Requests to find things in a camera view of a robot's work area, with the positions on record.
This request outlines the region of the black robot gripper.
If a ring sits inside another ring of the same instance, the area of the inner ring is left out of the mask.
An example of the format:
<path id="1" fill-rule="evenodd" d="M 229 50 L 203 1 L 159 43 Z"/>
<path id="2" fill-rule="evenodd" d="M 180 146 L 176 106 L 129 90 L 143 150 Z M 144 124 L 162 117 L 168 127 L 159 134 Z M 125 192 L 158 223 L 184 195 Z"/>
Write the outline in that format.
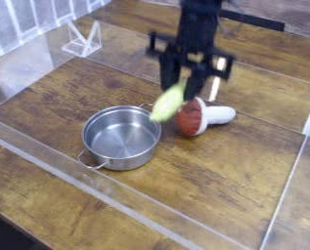
<path id="1" fill-rule="evenodd" d="M 182 13 L 178 36 L 152 31 L 147 55 L 160 62 L 162 89 L 167 91 L 180 79 L 182 67 L 191 69 L 183 98 L 191 101 L 207 78 L 229 79 L 235 57 L 215 46 L 218 14 Z"/>

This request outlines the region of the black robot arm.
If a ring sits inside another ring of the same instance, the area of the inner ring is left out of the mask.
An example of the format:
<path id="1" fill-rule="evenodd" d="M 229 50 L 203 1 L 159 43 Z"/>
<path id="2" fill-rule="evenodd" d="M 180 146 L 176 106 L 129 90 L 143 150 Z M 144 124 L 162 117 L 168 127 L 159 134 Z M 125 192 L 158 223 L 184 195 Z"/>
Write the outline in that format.
<path id="1" fill-rule="evenodd" d="M 191 70 L 183 99 L 191 101 L 202 92 L 207 79 L 229 80 L 235 56 L 215 46 L 219 13 L 225 0 L 182 0 L 178 36 L 152 31 L 147 55 L 160 63 L 162 89 L 167 91 L 180 80 L 182 68 Z"/>

